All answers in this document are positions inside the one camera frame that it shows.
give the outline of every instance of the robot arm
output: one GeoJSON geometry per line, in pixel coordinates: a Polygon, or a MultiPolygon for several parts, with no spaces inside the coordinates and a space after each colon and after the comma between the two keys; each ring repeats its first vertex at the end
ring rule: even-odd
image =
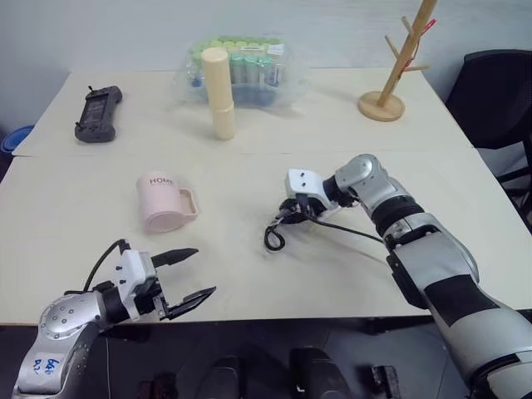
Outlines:
{"type": "Polygon", "coordinates": [[[361,204],[383,238],[406,301],[431,311],[473,392],[500,399],[532,396],[532,325],[480,289],[466,247],[425,213],[375,156],[359,155],[327,180],[309,170],[290,170],[286,186],[292,203],[282,207],[280,218],[301,221],[289,212],[312,218],[361,204]]]}
{"type": "Polygon", "coordinates": [[[106,281],[90,292],[66,294],[42,313],[37,339],[22,361],[13,399],[76,397],[98,334],[153,310],[160,320],[176,318],[197,308],[216,289],[201,290],[170,307],[156,268],[185,260],[197,249],[176,249],[151,258],[146,251],[130,249],[125,240],[117,243],[121,260],[114,283],[106,281]]]}

